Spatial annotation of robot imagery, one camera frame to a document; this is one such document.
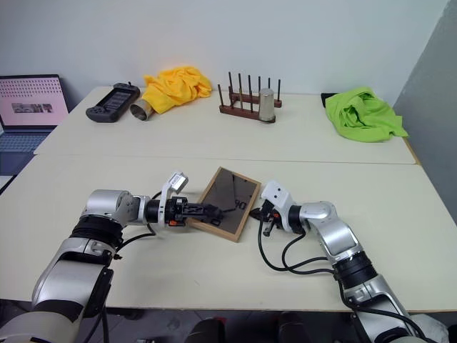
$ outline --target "yellow cloth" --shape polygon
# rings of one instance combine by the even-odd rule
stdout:
[[[196,97],[211,95],[211,83],[192,66],[179,66],[164,70],[159,77],[144,76],[146,91],[143,100],[147,101],[157,113],[164,113],[173,106],[182,105]]]

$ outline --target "black cable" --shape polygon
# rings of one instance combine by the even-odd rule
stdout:
[[[103,327],[103,343],[109,343],[108,317],[106,307],[101,310],[101,326]]]
[[[389,311],[383,311],[382,309],[369,309],[368,307],[361,307],[361,306],[354,305],[354,304],[350,303],[344,297],[343,285],[341,284],[340,281],[338,281],[338,285],[339,285],[339,288],[340,288],[341,301],[343,302],[343,304],[345,304],[347,307],[349,307],[353,311],[372,313],[372,314],[379,314],[380,316],[387,316],[387,317],[392,317],[392,318],[395,318],[395,319],[399,319],[399,320],[405,322],[406,324],[410,325],[411,327],[413,327],[413,329],[415,329],[417,334],[419,335],[419,338],[421,338],[424,341],[428,342],[427,337],[423,333],[422,329],[411,318],[402,316],[401,314],[398,314],[398,313],[393,313],[393,312],[389,312]]]
[[[95,323],[94,323],[94,325],[93,325],[91,331],[89,332],[89,334],[87,335],[87,337],[86,337],[86,339],[83,341],[83,343],[89,343],[89,341],[91,340],[92,336],[93,336],[94,333],[95,333],[95,330],[97,330],[97,327],[98,327],[99,324],[100,324],[100,321],[101,321],[101,313],[102,313],[102,312],[100,312],[100,314],[98,315],[98,317],[97,317],[97,319],[96,319],[96,321],[95,321]]]
[[[258,234],[257,234],[257,242],[258,242],[258,250],[260,251],[260,255],[262,256],[262,259],[263,261],[266,263],[267,266],[269,266],[270,268],[272,268],[273,270],[276,270],[277,272],[286,272],[286,271],[292,271],[296,268],[299,268],[299,267],[302,267],[304,266],[305,264],[308,264],[308,263],[311,263],[311,262],[314,262],[314,261],[323,261],[323,260],[327,260],[326,257],[314,257],[313,259],[307,259],[306,261],[303,261],[303,262],[300,262],[300,263],[297,263],[293,266],[288,266],[288,265],[284,265],[284,267],[277,267],[275,265],[273,265],[272,263],[270,263],[270,261],[266,258],[266,255],[265,255],[265,252],[263,251],[263,247],[262,247],[262,229],[263,229],[263,216],[261,215],[260,218],[260,224],[258,226]],[[284,251],[287,252],[287,249],[290,248],[290,246],[294,243],[296,243],[297,241],[299,241],[300,239],[304,238],[304,235],[301,235],[295,239],[293,239],[291,242],[289,242],[287,244],[287,246],[284,248],[283,250],[283,255],[285,256],[284,254]],[[327,270],[330,271],[330,269],[322,269],[321,271],[319,272],[327,272]],[[310,270],[307,272],[307,274],[313,274],[313,273],[317,273],[317,272],[314,272],[313,270]]]
[[[286,247],[284,248],[283,253],[281,255],[281,260],[283,262],[284,267],[287,268],[287,270],[290,273],[294,273],[294,274],[298,274],[298,275],[310,275],[310,274],[315,274],[315,273],[330,273],[330,274],[334,274],[332,269],[320,268],[320,269],[299,271],[299,270],[294,270],[294,269],[297,268],[296,266],[290,267],[290,266],[287,265],[287,263],[286,263],[286,253],[288,251],[288,248],[292,247],[292,245],[294,243],[298,242],[300,239],[303,239],[304,237],[305,237],[305,235],[302,234],[302,235],[298,236],[297,238],[295,238],[294,240],[290,241],[286,245]],[[327,261],[327,258],[326,257],[313,257],[312,259],[307,259],[306,261],[303,261],[302,265],[305,265],[305,264],[308,264],[308,263],[311,263],[311,262],[315,262],[315,261]]]
[[[117,248],[116,252],[119,252],[122,248],[124,248],[127,244],[132,243],[133,241],[136,241],[137,239],[143,238],[143,237],[152,237],[156,236],[156,233],[150,233],[150,234],[139,234],[138,236],[132,237],[130,239],[127,239],[124,243],[122,243],[119,248]]]
[[[154,229],[152,228],[152,226],[149,223],[146,223],[146,226],[147,226],[148,230],[152,233],[153,236],[157,235],[157,233],[154,231]]]

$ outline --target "metal cup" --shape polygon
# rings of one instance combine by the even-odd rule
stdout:
[[[145,121],[154,113],[154,109],[147,101],[138,99],[130,105],[130,112],[136,118]]]
[[[258,118],[267,122],[276,119],[274,115],[274,94],[269,88],[263,88],[258,93]]]

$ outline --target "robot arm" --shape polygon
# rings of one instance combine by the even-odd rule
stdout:
[[[74,342],[81,320],[99,314],[105,305],[113,277],[109,265],[117,257],[127,225],[177,226],[184,225],[187,217],[220,217],[221,211],[211,205],[189,204],[183,197],[169,199],[187,180],[174,172],[160,200],[128,191],[94,191],[71,236],[36,283],[31,312],[2,327],[0,342]]]
[[[278,182],[269,182],[261,195],[266,211],[278,211],[285,231],[296,234],[314,232],[334,277],[343,290],[343,301],[354,310],[356,328],[365,342],[386,343],[418,333],[400,316],[410,319],[386,280],[373,268],[363,247],[347,223],[336,213],[330,202],[297,205],[290,193]],[[390,312],[395,316],[375,314]]]

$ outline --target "laptop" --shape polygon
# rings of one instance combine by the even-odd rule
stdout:
[[[59,75],[0,76],[0,175],[17,175],[67,115]]]

